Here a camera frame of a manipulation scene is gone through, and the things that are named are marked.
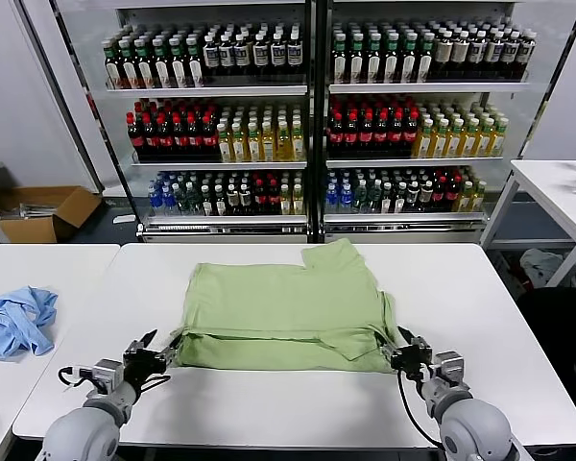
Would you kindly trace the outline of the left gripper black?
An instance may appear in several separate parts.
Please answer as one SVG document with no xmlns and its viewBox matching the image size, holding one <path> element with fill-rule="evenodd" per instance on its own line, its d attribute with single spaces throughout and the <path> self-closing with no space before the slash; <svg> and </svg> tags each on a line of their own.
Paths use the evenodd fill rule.
<svg viewBox="0 0 576 461">
<path fill-rule="evenodd" d="M 143 385 L 151 376 L 162 375 L 174 366 L 182 341 L 182 333 L 176 333 L 160 352 L 147 350 L 157 330 L 153 329 L 140 339 L 134 339 L 123 354 L 124 380 L 130 385 Z"/>
</svg>

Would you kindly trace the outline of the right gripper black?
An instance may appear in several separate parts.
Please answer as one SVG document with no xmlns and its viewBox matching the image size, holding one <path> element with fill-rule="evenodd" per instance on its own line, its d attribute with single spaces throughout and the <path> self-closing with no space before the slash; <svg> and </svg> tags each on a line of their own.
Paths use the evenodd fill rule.
<svg viewBox="0 0 576 461">
<path fill-rule="evenodd" d="M 375 341 L 386 361 L 390 361 L 391 367 L 403 372 L 409 380 L 414 382 L 423 381 L 423 369 L 432 362 L 432 349 L 425 344 L 421 336 L 415 335 L 408 328 L 397 327 L 403 344 L 396 346 L 393 338 L 388 338 L 381 333 L 376 333 Z"/>
</svg>

